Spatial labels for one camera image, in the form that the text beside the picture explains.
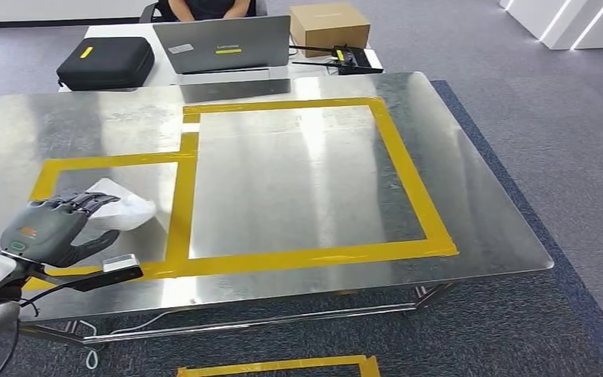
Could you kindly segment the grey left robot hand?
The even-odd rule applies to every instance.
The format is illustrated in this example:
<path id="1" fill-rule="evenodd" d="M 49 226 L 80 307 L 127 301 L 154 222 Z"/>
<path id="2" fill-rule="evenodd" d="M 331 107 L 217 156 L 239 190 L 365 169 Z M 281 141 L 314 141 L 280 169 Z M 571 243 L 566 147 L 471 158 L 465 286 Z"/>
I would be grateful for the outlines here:
<path id="1" fill-rule="evenodd" d="M 119 197 L 103 192 L 66 192 L 32 200 L 5 228 L 0 248 L 37 263 L 67 268 L 118 239 L 120 231 L 112 229 L 83 244 L 72 243 L 93 214 L 118 201 Z"/>

